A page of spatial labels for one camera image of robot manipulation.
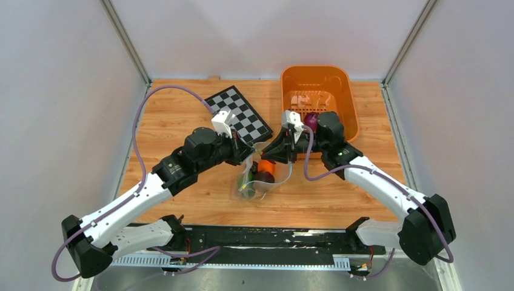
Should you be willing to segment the orange toy fruit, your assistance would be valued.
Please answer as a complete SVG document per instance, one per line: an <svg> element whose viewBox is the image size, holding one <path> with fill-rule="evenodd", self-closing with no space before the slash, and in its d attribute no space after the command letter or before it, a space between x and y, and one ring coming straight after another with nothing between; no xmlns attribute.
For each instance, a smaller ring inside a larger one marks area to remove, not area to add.
<svg viewBox="0 0 514 291"><path fill-rule="evenodd" d="M273 161L262 159L258 162L258 173L269 173L274 175L276 171L276 163Z"/></svg>

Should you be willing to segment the dark purple toy apple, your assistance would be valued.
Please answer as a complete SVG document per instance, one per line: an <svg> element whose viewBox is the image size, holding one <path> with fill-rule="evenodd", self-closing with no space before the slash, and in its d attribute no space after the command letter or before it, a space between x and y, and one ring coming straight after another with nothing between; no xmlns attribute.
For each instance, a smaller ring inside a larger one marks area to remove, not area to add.
<svg viewBox="0 0 514 291"><path fill-rule="evenodd" d="M253 180L258 182L275 183L275 177L266 171L259 171L253 175Z"/></svg>

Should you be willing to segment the small dark toy plum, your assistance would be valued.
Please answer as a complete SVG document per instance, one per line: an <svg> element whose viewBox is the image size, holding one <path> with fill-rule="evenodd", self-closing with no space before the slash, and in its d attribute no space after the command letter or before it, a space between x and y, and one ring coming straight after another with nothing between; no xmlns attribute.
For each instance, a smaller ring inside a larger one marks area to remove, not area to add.
<svg viewBox="0 0 514 291"><path fill-rule="evenodd" d="M252 173L258 172L258 162L257 161L253 161L252 162L252 166L250 167L250 171Z"/></svg>

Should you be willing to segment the clear zip top bag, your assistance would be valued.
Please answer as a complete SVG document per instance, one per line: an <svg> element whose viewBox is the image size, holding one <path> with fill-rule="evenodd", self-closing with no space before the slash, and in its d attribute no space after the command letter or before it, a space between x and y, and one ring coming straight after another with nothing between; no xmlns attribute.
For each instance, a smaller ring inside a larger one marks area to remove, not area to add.
<svg viewBox="0 0 514 291"><path fill-rule="evenodd" d="M238 167L232 186L233 199L263 199L292 175L292 164L261 159L268 142L257 142L254 152Z"/></svg>

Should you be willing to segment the green toy pepper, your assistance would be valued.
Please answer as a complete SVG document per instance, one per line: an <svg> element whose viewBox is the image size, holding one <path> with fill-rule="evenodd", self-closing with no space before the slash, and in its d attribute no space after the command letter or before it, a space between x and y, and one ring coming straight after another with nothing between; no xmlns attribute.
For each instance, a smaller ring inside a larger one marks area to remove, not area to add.
<svg viewBox="0 0 514 291"><path fill-rule="evenodd" d="M239 175L236 179L236 186L238 192L245 199L252 199L255 196L255 190L253 188L253 173L247 172Z"/></svg>

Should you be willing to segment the purple toy onion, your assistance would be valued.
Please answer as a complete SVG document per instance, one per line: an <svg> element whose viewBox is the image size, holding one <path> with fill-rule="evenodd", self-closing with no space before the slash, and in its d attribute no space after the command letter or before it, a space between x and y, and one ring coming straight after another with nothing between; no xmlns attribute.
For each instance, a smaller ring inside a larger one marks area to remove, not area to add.
<svg viewBox="0 0 514 291"><path fill-rule="evenodd" d="M304 125L306 125L307 127L311 128L314 132L316 132L318 126L318 116L319 113L317 112L307 113L303 119Z"/></svg>

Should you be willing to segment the orange plastic basket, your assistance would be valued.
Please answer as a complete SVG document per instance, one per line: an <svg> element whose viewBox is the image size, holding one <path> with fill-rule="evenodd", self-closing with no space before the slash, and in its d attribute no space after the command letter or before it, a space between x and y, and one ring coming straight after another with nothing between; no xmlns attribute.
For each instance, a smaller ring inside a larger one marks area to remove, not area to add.
<svg viewBox="0 0 514 291"><path fill-rule="evenodd" d="M334 65L293 65L281 73L282 110L299 113L335 112L353 142L360 126L348 74Z"/></svg>

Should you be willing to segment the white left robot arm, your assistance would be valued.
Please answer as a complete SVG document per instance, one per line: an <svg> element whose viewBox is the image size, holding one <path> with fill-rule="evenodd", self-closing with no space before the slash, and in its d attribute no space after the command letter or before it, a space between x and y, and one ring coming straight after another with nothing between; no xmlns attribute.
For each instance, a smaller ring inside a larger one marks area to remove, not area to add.
<svg viewBox="0 0 514 291"><path fill-rule="evenodd" d="M183 146L164 157L131 190L87 216L68 216L61 223L64 247L80 276L96 276L114 260L139 250L160 246L181 249L185 244L185 228L175 215L139 227L129 224L153 206L195 184L200 173L224 162L239 166L252 153L253 148L236 132L220 135L210 128L199 127L185 138Z"/></svg>

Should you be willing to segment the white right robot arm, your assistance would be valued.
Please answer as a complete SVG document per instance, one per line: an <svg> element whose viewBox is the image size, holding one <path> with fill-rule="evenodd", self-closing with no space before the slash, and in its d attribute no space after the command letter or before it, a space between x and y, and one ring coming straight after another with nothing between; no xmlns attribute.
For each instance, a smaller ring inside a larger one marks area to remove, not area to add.
<svg viewBox="0 0 514 291"><path fill-rule="evenodd" d="M305 156L306 180L337 175L371 194L397 217L397 222L365 219L346 236L349 250L361 253L369 246L384 246L401 249L422 266L434 258L454 262L449 244L456 232L447 201L411 189L382 171L346 140L335 112L320 113L315 128L304 124L296 112L282 113L281 131L262 150L261 158L287 164L296 162L299 154Z"/></svg>

